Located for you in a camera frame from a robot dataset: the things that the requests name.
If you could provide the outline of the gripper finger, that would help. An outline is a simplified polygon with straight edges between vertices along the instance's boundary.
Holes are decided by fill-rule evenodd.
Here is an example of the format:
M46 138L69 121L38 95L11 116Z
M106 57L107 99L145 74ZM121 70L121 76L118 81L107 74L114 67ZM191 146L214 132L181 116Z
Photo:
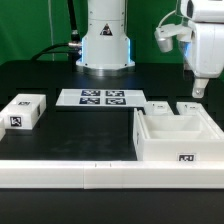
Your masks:
M208 82L208 79L196 78L193 83L192 96L194 98L202 98Z

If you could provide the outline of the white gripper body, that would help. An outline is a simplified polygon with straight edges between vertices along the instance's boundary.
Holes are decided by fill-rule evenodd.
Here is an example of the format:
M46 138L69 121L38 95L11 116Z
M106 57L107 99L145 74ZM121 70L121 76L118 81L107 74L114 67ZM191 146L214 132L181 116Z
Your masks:
M184 57L196 77L217 78L224 70L224 25L188 22L191 39Z

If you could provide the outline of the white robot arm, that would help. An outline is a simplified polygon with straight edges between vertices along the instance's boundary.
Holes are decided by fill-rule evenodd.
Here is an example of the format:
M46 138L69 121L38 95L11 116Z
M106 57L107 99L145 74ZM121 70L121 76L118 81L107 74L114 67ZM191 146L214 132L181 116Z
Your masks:
M88 0L88 31L81 40L78 68L90 74L112 75L135 66L125 33L126 0ZM162 52L177 40L184 67L194 74L192 96L201 98L208 81L224 71L224 0L177 0L180 24L161 21L154 35Z

